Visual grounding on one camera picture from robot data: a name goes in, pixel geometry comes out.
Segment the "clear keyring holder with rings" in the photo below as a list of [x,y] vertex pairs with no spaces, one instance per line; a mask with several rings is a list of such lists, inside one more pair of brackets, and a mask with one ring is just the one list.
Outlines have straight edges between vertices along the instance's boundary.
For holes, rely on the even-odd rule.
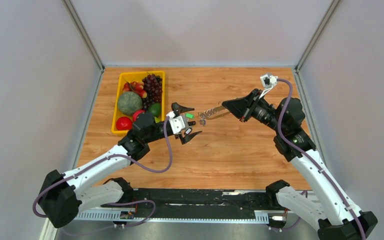
[[231,114],[224,106],[220,105],[217,107],[210,108],[203,112],[200,112],[198,115],[200,120],[214,120]]

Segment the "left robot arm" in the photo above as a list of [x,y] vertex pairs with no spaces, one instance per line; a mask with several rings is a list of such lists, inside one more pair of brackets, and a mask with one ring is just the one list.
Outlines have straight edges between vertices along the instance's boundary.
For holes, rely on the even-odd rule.
[[47,218],[55,228],[62,228],[85,210],[101,205],[129,206],[133,193],[121,183],[113,181],[101,186],[95,186],[95,183],[133,164],[157,173],[156,169],[144,166],[139,160],[150,151],[149,143],[161,139],[166,141],[169,151],[168,165],[160,170],[161,173],[166,172],[173,163],[169,137],[174,136],[186,144],[197,135],[192,131],[195,121],[186,117],[186,113],[193,110],[174,102],[165,120],[160,122],[156,122],[150,112],[140,113],[127,134],[101,156],[63,173],[56,169],[49,172],[33,201],[33,213]]

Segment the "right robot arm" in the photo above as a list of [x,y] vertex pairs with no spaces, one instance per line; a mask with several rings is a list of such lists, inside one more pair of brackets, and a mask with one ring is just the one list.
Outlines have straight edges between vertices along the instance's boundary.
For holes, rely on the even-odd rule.
[[314,203],[284,180],[266,187],[266,204],[285,207],[311,225],[321,240],[365,240],[378,223],[372,211],[363,211],[345,193],[327,169],[310,136],[301,127],[305,114],[298,98],[288,96],[278,107],[269,104],[262,90],[226,100],[222,106],[241,122],[254,118],[274,130],[276,149],[305,178],[318,199]]

